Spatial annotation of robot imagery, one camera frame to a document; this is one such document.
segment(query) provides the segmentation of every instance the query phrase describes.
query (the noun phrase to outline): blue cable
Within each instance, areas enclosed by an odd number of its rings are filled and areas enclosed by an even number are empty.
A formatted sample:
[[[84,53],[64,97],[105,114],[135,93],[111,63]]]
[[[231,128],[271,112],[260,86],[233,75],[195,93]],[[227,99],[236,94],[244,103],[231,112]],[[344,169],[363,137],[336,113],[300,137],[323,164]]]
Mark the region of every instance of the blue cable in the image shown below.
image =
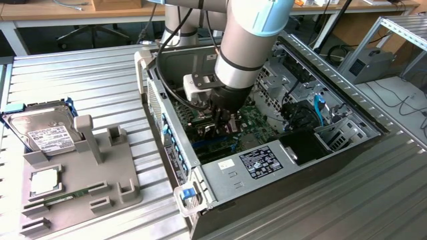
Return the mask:
[[[316,94],[313,96],[313,109],[315,109],[315,113],[317,114],[317,116],[320,118],[320,124],[321,124],[321,127],[323,127],[324,124],[323,124],[323,117],[321,117],[321,113],[320,113],[320,109],[319,109],[319,103],[320,104],[325,104],[325,100],[321,97],[321,95]]]

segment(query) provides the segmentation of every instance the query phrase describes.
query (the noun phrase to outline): hard drive label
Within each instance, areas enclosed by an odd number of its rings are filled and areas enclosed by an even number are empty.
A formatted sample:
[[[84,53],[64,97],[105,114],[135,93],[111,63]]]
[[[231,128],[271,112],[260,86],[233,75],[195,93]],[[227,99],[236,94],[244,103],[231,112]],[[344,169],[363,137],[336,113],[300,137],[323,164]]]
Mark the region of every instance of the hard drive label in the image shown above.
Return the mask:
[[[28,135],[44,153],[75,146],[73,139],[65,126],[31,131],[28,132]]]
[[[264,146],[239,157],[248,174],[253,179],[259,179],[283,169],[281,163],[268,146]]]

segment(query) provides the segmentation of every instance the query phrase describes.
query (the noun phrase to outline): blue clip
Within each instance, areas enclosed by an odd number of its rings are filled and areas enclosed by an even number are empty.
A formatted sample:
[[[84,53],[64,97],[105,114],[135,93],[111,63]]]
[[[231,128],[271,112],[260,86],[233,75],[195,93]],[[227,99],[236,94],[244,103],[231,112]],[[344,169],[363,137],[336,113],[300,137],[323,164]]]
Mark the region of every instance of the blue clip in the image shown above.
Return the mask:
[[[25,110],[24,103],[9,103],[8,105],[5,105],[4,113],[13,114],[13,113],[23,112],[24,110]]]
[[[71,97],[67,97],[67,99],[65,99],[64,102],[67,103],[67,105],[68,105],[68,107],[69,107],[69,109],[71,109],[71,114],[72,114],[75,117],[77,117],[77,116],[79,116],[79,115],[77,115],[77,110],[76,110],[76,108],[75,108],[75,102],[73,102],[72,98],[71,98]]]
[[[319,116],[321,127],[324,126],[324,124],[323,124],[323,116],[321,116],[321,113],[320,113],[319,105],[324,106],[324,104],[325,104],[325,100],[324,100],[323,96],[316,94],[313,96],[313,109],[315,109],[315,113]]]
[[[184,189],[180,193],[180,199],[185,200],[196,196],[196,190],[193,188]]]
[[[163,130],[161,130],[163,135],[165,135],[165,134],[168,133],[168,131],[171,131],[171,130],[169,130],[169,125],[168,125],[168,124],[164,124]]]

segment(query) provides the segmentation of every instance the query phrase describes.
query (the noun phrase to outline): sticker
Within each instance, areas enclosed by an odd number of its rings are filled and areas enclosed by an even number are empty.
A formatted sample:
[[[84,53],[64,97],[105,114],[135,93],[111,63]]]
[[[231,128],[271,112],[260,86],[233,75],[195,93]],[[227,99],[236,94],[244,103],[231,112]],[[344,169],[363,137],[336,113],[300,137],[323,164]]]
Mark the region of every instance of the sticker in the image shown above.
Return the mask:
[[[65,126],[56,126],[28,132],[31,139],[44,152],[52,152],[75,146]]]
[[[272,150],[264,146],[239,156],[253,179],[259,179],[283,169]]]
[[[205,56],[205,60],[215,60],[215,59],[216,59],[216,54]]]
[[[228,159],[228,160],[221,161],[221,162],[217,163],[217,166],[219,166],[220,170],[224,170],[224,169],[232,167],[233,165],[235,165],[235,162],[233,162],[232,159]]]
[[[175,177],[177,179],[177,184],[183,185],[187,182],[187,175],[185,175],[184,171],[181,170],[181,167],[183,167],[181,164],[180,164],[181,161],[176,157],[176,153],[175,153],[173,147],[171,145],[165,146],[164,150],[165,150],[168,161],[171,163],[171,166],[172,166]]]

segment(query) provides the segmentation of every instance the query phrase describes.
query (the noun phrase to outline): office chair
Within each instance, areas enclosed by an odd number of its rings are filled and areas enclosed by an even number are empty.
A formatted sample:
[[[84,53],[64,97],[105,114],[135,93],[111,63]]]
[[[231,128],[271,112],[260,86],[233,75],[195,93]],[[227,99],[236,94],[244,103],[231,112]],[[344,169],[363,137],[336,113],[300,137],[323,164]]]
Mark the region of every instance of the office chair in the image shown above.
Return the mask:
[[[112,29],[108,29],[108,28],[104,28],[105,24],[91,24],[91,25],[85,25],[84,27],[80,27],[79,25],[75,25],[73,26],[73,31],[69,32],[68,34],[65,34],[64,36],[60,36],[57,39],[56,39],[56,43],[57,43],[57,46],[59,48],[61,49],[67,49],[67,43],[64,43],[64,41],[67,41],[68,39],[73,38],[75,36],[85,33],[85,32],[91,32],[91,41],[92,41],[92,48],[95,49],[96,48],[96,36],[97,36],[97,31],[100,32],[104,32],[109,35],[113,35],[116,37],[120,37],[123,39],[125,39],[125,43],[128,45],[132,44],[132,40],[131,40],[131,37],[128,35],[124,35],[123,33],[115,31],[119,29],[119,26],[116,23],[112,24]]]

